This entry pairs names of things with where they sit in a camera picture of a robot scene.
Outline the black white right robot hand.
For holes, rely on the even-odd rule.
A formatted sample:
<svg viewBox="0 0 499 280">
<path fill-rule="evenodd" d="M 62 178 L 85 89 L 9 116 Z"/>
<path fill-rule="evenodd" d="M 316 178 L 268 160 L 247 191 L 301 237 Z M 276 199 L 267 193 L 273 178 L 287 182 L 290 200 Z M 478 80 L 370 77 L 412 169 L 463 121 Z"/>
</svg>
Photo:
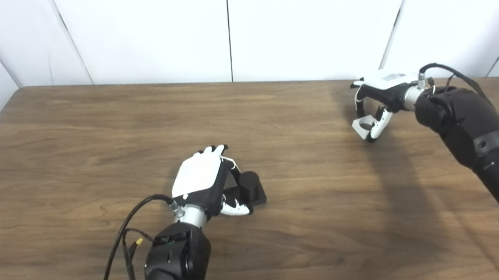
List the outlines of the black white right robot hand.
<svg viewBox="0 0 499 280">
<path fill-rule="evenodd" d="M 369 143 L 374 143 L 388 125 L 393 114 L 407 110 L 404 106 L 406 92 L 417 85 L 417 78 L 405 73 L 379 70 L 354 81 L 354 103 L 357 119 L 352 123 L 356 133 Z M 375 115 L 365 111 L 365 100 L 380 103 Z"/>
</svg>

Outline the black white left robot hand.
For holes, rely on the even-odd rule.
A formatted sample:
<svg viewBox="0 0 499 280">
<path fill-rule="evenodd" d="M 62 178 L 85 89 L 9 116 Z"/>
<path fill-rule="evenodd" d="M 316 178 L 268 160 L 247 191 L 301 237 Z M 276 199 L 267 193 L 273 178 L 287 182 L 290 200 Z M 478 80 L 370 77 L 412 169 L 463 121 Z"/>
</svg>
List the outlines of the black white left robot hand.
<svg viewBox="0 0 499 280">
<path fill-rule="evenodd" d="M 249 216 L 253 207 L 235 196 L 225 195 L 227 177 L 239 183 L 241 171 L 231 158 L 223 153 L 227 145 L 208 146 L 182 162 L 172 186 L 172 197 L 181 207 L 195 206 L 206 217 Z"/>
</svg>

